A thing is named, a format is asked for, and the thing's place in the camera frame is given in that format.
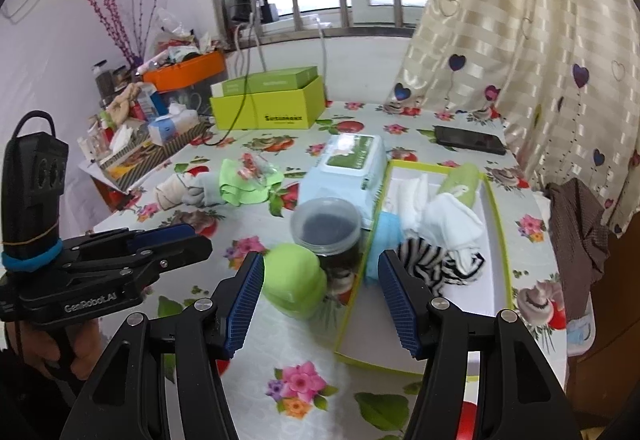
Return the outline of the left hand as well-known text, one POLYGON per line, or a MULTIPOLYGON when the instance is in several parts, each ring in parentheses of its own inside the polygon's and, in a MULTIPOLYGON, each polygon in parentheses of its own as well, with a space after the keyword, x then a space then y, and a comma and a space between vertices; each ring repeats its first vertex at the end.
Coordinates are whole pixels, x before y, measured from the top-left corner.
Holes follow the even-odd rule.
MULTIPOLYGON (((6 323, 6 342, 20 360, 51 378, 46 364, 60 360, 60 349, 53 338, 40 329, 24 323, 6 323)), ((70 370, 79 380, 87 380, 103 351, 103 336, 96 319, 77 328, 73 340, 75 359, 70 370)))

